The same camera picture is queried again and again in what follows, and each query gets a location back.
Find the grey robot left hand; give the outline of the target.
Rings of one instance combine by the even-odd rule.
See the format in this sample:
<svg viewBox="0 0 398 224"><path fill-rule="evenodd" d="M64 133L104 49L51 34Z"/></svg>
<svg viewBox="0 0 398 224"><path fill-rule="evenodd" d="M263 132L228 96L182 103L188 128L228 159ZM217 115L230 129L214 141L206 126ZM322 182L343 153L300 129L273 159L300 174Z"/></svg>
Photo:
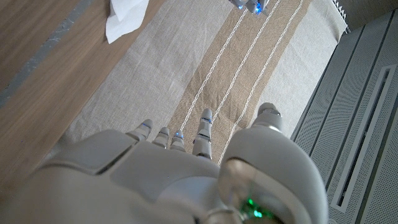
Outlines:
<svg viewBox="0 0 398 224"><path fill-rule="evenodd" d="M269 0L229 0L238 9L244 7L252 14L265 14Z"/></svg>

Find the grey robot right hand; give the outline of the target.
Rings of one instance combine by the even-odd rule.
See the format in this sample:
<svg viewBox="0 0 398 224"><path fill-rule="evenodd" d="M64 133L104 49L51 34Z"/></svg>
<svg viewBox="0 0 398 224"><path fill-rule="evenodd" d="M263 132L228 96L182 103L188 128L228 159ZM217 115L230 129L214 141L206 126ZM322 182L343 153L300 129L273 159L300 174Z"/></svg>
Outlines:
<svg viewBox="0 0 398 224"><path fill-rule="evenodd" d="M181 131L153 123L106 130L59 152L1 204L2 223L326 223L325 186L311 158L281 133L271 103L211 159L211 116L192 152Z"/></svg>

